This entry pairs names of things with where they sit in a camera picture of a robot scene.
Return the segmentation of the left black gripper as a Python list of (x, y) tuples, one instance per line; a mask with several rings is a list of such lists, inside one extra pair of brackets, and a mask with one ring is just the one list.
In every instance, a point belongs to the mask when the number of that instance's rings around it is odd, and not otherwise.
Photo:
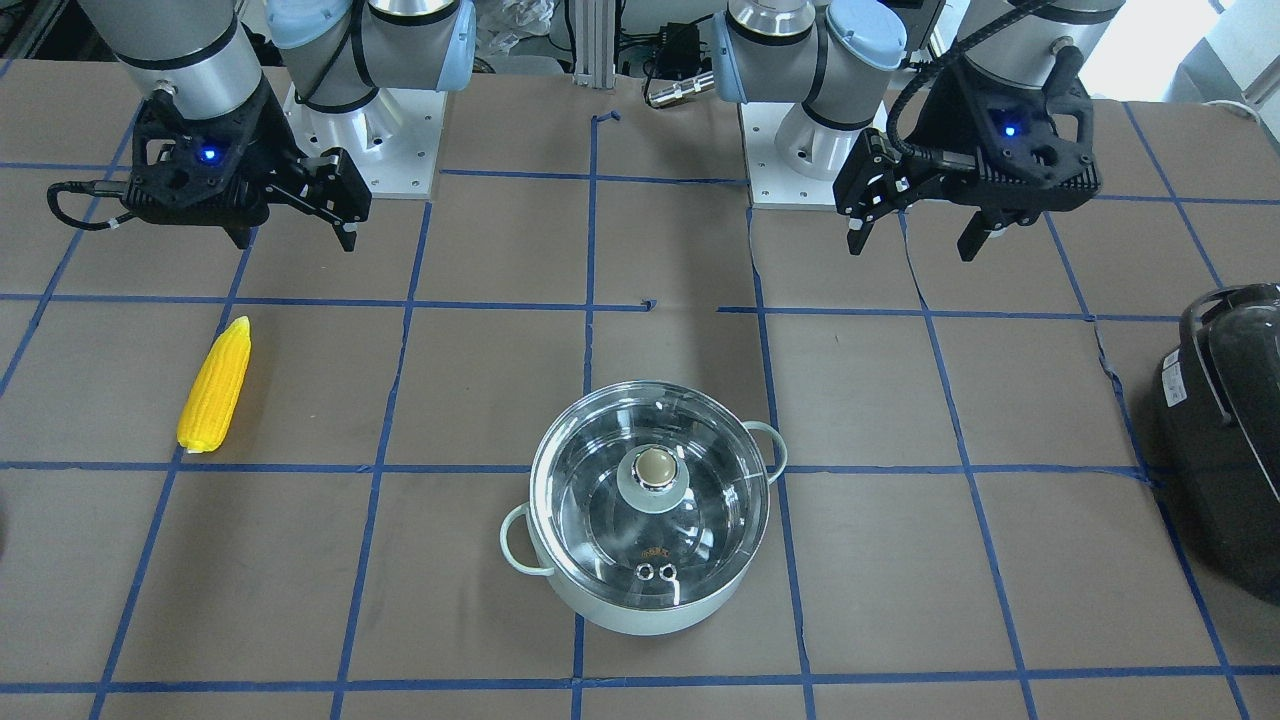
[(1043, 211), (1068, 211), (1102, 187), (1093, 147), (1094, 113), (1079, 73), (1079, 47), (1057, 50), (1039, 87), (1019, 87), (960, 59), (938, 67), (914, 127), (900, 126), (910, 83), (882, 128), (865, 131), (835, 181), (835, 208), (850, 217), (847, 249), (864, 252), (876, 220), (936, 199), (978, 210), (957, 238), (972, 263), (1012, 223)]

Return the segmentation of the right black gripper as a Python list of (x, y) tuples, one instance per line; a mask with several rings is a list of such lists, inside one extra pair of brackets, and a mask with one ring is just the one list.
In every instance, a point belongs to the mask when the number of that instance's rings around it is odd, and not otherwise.
[(206, 120), (183, 118), (177, 96), (156, 90), (134, 120), (122, 205), (142, 222), (218, 227), (244, 251), (271, 204), (285, 204), (323, 220), (353, 252), (371, 202), (344, 149), (302, 152), (268, 79), (239, 106)]

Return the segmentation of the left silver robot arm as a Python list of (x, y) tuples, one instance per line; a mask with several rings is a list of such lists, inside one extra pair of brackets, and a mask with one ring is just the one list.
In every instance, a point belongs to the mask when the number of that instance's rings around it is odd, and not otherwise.
[(957, 251), (973, 260), (1010, 225), (1093, 199), (1102, 177), (1080, 70), (1120, 1), (973, 1), (950, 49), (874, 124), (908, 28), (879, 1), (730, 1), (713, 18), (712, 68), (728, 102), (787, 102), (778, 146), (832, 183), (859, 255), (876, 223), (922, 200), (972, 206)]

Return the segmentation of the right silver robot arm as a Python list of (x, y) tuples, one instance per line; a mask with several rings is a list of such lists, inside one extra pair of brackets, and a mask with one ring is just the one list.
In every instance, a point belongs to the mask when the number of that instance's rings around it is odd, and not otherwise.
[(143, 95), (124, 181), (63, 182), (115, 199), (131, 220), (215, 227), (250, 246), (273, 205), (329, 227), (352, 251), (376, 193), (428, 195), (439, 111), (426, 97), (474, 73), (471, 1), (269, 1), (270, 40), (291, 76), (283, 102), (232, 1), (86, 1), (86, 15)]

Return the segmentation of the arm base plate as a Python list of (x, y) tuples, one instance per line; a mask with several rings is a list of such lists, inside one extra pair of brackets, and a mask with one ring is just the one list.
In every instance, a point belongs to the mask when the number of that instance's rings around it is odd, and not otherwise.
[(799, 102), (749, 102), (739, 110), (751, 206), (833, 210), (835, 178), (861, 131), (823, 126)]
[(310, 156), (343, 147), (376, 199), (429, 200), (436, 177), (447, 92), (381, 88), (365, 106), (323, 113), (289, 97), (294, 141)]

